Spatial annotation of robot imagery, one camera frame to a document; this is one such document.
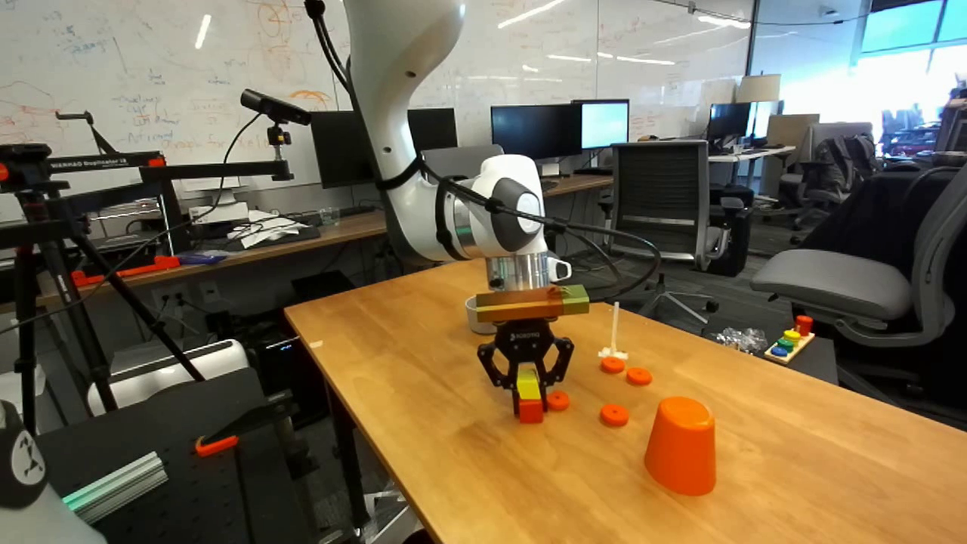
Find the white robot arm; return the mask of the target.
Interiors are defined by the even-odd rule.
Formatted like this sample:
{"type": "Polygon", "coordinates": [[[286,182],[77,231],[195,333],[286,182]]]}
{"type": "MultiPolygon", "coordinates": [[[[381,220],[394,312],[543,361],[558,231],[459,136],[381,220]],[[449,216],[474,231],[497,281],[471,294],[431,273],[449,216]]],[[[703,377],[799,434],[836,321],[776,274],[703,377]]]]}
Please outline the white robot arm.
{"type": "Polygon", "coordinates": [[[387,232],[414,262],[484,257],[497,294],[569,279],[543,240],[543,184],[525,154],[438,171],[411,126],[411,98],[454,51],[465,0],[345,0],[348,95],[372,149],[387,232]]]}

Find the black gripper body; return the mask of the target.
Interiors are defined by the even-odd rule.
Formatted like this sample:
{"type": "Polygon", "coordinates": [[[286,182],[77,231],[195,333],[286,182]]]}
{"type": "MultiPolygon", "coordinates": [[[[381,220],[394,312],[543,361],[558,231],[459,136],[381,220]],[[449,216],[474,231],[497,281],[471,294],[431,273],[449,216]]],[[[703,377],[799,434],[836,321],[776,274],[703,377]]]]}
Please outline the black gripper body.
{"type": "Polygon", "coordinates": [[[521,366],[536,364],[543,387],[569,376],[573,341],[551,328],[546,321],[508,321],[489,343],[477,347],[477,361],[497,387],[511,389],[521,366]]]}

